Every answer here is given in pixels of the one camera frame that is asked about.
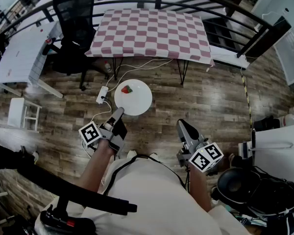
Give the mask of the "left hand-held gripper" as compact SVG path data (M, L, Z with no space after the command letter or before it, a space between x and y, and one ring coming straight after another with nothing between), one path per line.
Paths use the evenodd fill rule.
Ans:
M122 121L124 108L119 107L103 124L97 126L93 121L79 129L83 143L94 151L98 148L100 140L107 140L114 152L120 152L124 147L124 138L127 129Z

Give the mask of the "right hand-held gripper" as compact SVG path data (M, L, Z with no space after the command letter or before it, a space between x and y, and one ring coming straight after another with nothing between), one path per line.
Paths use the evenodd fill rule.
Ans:
M193 165L200 172L212 169L222 158L223 153L215 142L199 135L198 131L183 119L176 124L183 147L177 153L181 167Z

